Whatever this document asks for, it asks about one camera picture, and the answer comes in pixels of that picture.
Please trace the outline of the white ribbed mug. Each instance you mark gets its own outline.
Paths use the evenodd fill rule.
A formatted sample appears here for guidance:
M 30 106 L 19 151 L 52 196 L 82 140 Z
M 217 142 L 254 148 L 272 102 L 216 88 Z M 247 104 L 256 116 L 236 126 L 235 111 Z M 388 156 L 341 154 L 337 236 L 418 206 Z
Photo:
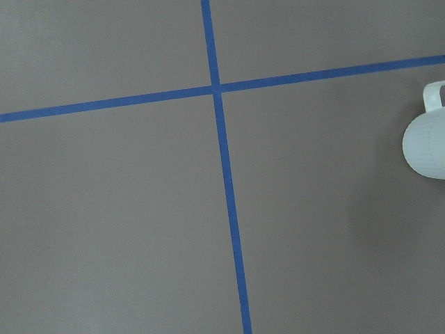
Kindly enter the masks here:
M 408 165 L 418 174 L 444 179 L 444 103 L 443 81 L 423 89 L 425 112 L 413 119 L 403 134 L 402 149 Z

